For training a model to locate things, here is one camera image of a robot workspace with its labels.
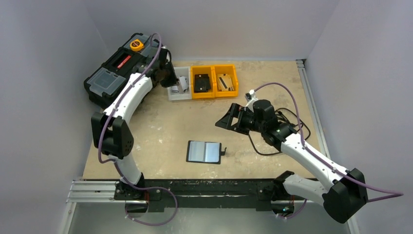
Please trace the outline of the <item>silver credit card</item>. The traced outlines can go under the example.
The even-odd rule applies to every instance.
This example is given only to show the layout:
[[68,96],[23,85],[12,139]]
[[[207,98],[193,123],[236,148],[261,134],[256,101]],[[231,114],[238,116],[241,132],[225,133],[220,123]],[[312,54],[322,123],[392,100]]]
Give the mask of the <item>silver credit card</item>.
[[180,81],[180,85],[182,87],[182,90],[185,92],[189,87],[188,78],[185,77],[185,76],[180,76],[179,81]]

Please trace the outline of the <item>black leather card holder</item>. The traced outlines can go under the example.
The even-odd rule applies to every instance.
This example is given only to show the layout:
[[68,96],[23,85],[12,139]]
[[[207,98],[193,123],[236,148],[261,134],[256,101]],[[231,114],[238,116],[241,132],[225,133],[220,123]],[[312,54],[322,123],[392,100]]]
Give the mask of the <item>black leather card holder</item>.
[[222,143],[208,141],[188,141],[186,162],[221,164],[221,157],[226,154],[227,147]]

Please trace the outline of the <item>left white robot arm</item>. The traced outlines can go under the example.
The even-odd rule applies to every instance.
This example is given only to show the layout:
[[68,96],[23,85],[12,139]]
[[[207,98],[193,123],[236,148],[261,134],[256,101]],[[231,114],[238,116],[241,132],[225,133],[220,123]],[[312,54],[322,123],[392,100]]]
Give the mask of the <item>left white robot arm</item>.
[[120,181],[127,184],[126,193],[132,199],[142,198],[145,186],[143,173],[132,156],[134,138],[129,127],[131,117],[154,86],[171,87],[178,81],[168,49],[164,46],[156,48],[150,59],[149,64],[133,66],[125,84],[119,86],[120,91],[115,99],[91,118],[98,161],[114,164]]

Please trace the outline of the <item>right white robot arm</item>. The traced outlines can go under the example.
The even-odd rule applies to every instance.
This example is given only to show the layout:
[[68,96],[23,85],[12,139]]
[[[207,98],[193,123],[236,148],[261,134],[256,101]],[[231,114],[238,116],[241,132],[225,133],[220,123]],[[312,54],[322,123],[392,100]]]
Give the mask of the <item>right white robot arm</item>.
[[297,195],[311,200],[338,223],[347,222],[368,202],[367,189],[362,186],[364,174],[356,168],[346,169],[309,145],[289,122],[280,120],[268,100],[255,101],[251,109],[233,103],[215,126],[243,135],[260,133],[268,145],[293,158],[316,178],[288,172],[273,186],[279,198]]

